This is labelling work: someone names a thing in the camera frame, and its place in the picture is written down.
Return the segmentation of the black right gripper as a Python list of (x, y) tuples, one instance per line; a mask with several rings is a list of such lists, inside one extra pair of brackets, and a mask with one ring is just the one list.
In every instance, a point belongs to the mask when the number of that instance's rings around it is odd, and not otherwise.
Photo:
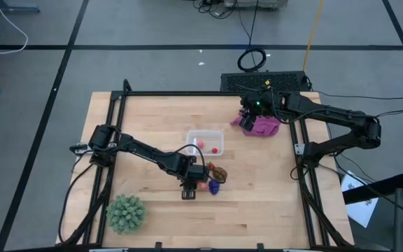
[(243, 128), (248, 132), (252, 131), (257, 116), (258, 107), (256, 106), (243, 106), (239, 111), (240, 120), (243, 119)]

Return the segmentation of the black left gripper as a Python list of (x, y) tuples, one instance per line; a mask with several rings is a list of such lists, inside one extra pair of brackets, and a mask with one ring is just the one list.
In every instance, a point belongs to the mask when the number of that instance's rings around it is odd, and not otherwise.
[(194, 200), (196, 198), (196, 181), (206, 183), (208, 181), (208, 169), (203, 165), (192, 164), (183, 172), (183, 177), (180, 178), (180, 187), (182, 200)]

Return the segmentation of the brown kiwi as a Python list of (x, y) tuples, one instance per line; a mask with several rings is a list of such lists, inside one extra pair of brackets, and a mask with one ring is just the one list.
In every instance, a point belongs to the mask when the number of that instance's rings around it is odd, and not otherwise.
[(227, 172), (222, 167), (215, 167), (213, 169), (213, 176), (219, 182), (225, 182), (227, 180)]

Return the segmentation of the clear plastic tupperware container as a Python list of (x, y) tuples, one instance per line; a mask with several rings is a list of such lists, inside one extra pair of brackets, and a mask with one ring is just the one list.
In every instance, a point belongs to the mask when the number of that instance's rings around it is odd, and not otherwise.
[[(201, 140), (204, 142), (204, 147), (199, 148), (197, 146), (197, 141)], [(185, 139), (186, 144), (191, 144), (190, 147), (185, 149), (188, 155), (199, 155), (199, 151), (193, 147), (196, 145), (200, 150), (203, 156), (221, 156), (225, 150), (225, 141), (224, 141), (224, 134), (222, 131), (219, 130), (190, 130), (186, 134)], [(217, 154), (208, 154), (208, 149), (217, 148)]]

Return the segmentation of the purple cloth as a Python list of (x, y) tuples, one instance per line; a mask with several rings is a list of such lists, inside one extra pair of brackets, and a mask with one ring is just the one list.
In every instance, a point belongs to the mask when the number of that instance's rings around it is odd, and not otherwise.
[(242, 130), (249, 137), (271, 137), (278, 131), (281, 123), (273, 117), (258, 116), (251, 131)]

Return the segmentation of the black perforated computer case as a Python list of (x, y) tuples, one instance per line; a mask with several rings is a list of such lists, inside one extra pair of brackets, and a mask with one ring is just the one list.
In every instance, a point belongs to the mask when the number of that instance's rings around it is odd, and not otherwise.
[(223, 92), (246, 92), (259, 90), (267, 81), (274, 92), (311, 90), (311, 84), (303, 71), (266, 71), (255, 73), (223, 73), (220, 90)]

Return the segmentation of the green spiky plant ball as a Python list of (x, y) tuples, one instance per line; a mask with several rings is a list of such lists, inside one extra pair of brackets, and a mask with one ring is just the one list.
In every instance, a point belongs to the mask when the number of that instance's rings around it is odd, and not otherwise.
[(130, 235), (138, 231), (146, 214), (144, 203), (135, 195), (117, 195), (106, 207), (108, 226), (118, 235)]

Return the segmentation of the gray device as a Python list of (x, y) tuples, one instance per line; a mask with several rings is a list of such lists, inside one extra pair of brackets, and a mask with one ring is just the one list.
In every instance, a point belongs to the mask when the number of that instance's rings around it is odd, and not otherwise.
[(222, 0), (224, 7), (251, 8), (260, 7), (270, 10), (286, 7), (288, 0)]

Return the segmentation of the black bar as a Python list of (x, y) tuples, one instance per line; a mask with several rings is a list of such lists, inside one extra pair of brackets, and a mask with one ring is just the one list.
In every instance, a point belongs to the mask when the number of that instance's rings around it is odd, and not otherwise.
[(396, 189), (403, 189), (403, 174), (344, 191), (343, 197), (345, 204), (354, 204), (376, 197), (392, 195)]

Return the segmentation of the white paper sheet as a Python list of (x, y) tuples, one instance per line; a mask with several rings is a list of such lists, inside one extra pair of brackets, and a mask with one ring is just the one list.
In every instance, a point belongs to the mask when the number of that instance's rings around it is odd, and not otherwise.
[[(367, 185), (367, 182), (356, 176), (352, 171), (348, 170), (341, 180), (341, 190), (348, 190)], [(346, 205), (348, 217), (364, 228), (367, 228), (372, 214), (376, 208), (378, 198), (368, 199), (363, 202), (357, 202)]]

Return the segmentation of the black metal table frame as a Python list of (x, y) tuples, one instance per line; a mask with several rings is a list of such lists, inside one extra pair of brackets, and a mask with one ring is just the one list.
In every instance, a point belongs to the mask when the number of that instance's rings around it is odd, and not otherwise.
[(271, 138), (246, 136), (230, 123), (239, 113), (239, 97), (221, 92), (94, 92), (85, 104), (81, 141), (88, 142), (97, 125), (110, 123), (164, 151), (182, 148), (190, 130), (219, 130), (222, 155), (211, 162), (227, 171), (217, 195), (205, 189), (194, 200), (181, 197), (178, 180), (157, 165), (120, 153), (110, 168), (93, 167), (84, 155), (73, 169), (72, 188), (61, 226), (69, 239), (97, 197), (112, 202), (134, 195), (146, 206), (141, 229), (116, 234), (101, 207), (79, 243), (128, 249), (307, 249), (331, 244), (318, 218), (303, 202), (296, 177), (294, 141), (328, 138), (324, 123), (307, 120), (284, 125)]

